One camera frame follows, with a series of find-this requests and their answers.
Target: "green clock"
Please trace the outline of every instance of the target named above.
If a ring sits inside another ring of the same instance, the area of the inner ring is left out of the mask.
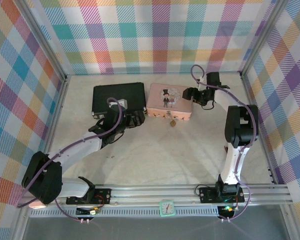
[[[174,216],[175,206],[173,201],[162,201],[160,202],[160,215],[161,217]]]

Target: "cable connector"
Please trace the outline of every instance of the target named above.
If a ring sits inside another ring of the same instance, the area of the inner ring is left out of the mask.
[[[59,149],[58,152],[56,152],[55,154],[58,155],[58,158],[60,158],[62,155],[61,149]]]
[[[200,77],[199,81],[200,81],[201,83],[203,83],[203,84],[207,84],[207,83],[205,82],[205,79],[204,79],[203,76]],[[201,87],[202,87],[202,86],[203,86],[202,84],[199,84],[199,83],[198,83],[198,90],[199,90],[199,91],[201,91]]]

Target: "colorful plaid backdrop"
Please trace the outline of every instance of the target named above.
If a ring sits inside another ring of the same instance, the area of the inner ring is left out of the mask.
[[[31,156],[42,150],[61,81],[12,2],[0,0],[0,240]]]
[[[290,0],[246,81],[280,183],[300,219],[300,0]]]
[[[70,74],[241,69],[276,0],[27,0]]]

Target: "printed figure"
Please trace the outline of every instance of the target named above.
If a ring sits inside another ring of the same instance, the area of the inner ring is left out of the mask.
[[[163,107],[167,108],[168,107],[168,103],[169,103],[169,96],[170,94],[168,93],[168,89],[163,89]]]
[[[176,96],[175,95],[171,95],[170,96],[170,100],[169,100],[169,104],[171,105],[170,107],[172,108],[172,105],[175,105],[176,104]]]

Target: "small padlock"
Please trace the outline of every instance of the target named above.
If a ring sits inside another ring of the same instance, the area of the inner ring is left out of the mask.
[[[177,122],[176,122],[175,120],[172,120],[172,121],[170,122],[171,127],[174,127],[176,124],[177,124]]]

